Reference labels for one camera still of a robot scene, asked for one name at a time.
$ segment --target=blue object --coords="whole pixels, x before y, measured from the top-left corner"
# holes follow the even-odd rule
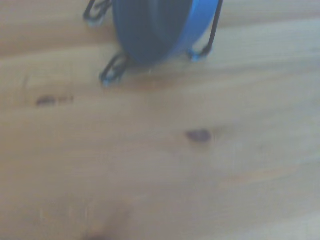
[[[114,0],[114,24],[125,52],[139,65],[192,48],[211,23],[218,0]]]
[[[124,53],[117,54],[100,75],[107,86],[118,82],[134,65],[150,66],[179,53],[192,62],[212,50],[224,0],[90,0],[83,17],[100,25],[112,6],[118,39]],[[213,21],[210,40],[201,52],[192,47]]]

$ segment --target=metal wire leg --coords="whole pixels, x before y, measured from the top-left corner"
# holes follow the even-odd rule
[[[131,59],[128,54],[120,53],[111,59],[104,71],[100,75],[103,86],[118,83],[130,65]]]
[[[208,45],[205,46],[201,52],[195,52],[192,48],[187,51],[188,57],[192,62],[197,62],[200,59],[207,57],[211,53],[211,50],[215,41],[215,37],[216,37],[216,32],[218,28],[218,23],[219,23],[220,13],[221,13],[223,3],[224,3],[224,0],[219,0],[218,2],[218,6],[216,8],[215,15],[214,15],[214,20],[213,20],[213,25],[212,25],[212,30],[211,30],[211,35],[210,35]]]
[[[83,19],[89,26],[95,27],[103,23],[108,9],[112,6],[111,0],[103,0],[97,4],[96,0],[90,0],[86,10],[83,14]]]

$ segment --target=pine wood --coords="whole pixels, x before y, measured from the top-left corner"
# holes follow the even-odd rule
[[[86,4],[0,1],[0,239],[320,239],[320,1],[226,0],[208,60],[108,89]]]

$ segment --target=wood knot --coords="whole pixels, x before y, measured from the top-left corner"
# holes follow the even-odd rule
[[[196,143],[207,143],[212,139],[210,131],[206,129],[188,131],[186,136]]]

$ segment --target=wooden surface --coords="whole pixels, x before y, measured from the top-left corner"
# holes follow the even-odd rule
[[[226,0],[206,61],[108,89],[87,3],[0,1],[0,239],[319,240],[320,1]]]

